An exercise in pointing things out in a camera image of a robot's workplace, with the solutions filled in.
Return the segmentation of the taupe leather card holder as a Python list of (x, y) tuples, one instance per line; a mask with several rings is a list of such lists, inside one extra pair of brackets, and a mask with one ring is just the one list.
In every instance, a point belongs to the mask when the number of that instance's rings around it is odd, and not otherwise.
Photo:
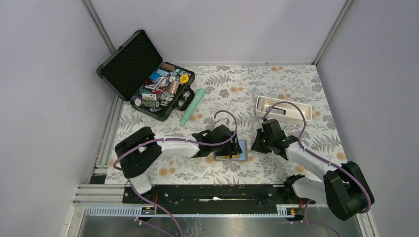
[(214, 161), (248, 161), (247, 141), (239, 140), (232, 143), (229, 149), (213, 153)]

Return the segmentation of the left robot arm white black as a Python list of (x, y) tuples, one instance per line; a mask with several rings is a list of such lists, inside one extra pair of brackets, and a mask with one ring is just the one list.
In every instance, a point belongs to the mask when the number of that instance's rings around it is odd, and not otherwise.
[(146, 126), (118, 143), (114, 150), (117, 155), (114, 165), (120, 165), (124, 177), (135, 190), (134, 196), (142, 203), (153, 198), (152, 184), (146, 171), (159, 157), (203, 158), (214, 154), (216, 157), (233, 158), (244, 152), (235, 132), (225, 125), (188, 137), (158, 136)]

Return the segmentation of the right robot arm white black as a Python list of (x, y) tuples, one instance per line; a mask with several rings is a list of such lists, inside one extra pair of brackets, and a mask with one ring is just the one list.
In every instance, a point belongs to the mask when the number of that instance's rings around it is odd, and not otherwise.
[(315, 181), (304, 175), (289, 176), (283, 190), (287, 202), (296, 203), (301, 198), (313, 200), (327, 205), (342, 221), (371, 209), (375, 197), (357, 163), (348, 161), (337, 165), (313, 151), (303, 149), (297, 137), (285, 135), (276, 119), (265, 119), (261, 125), (252, 150), (274, 153), (319, 178)]

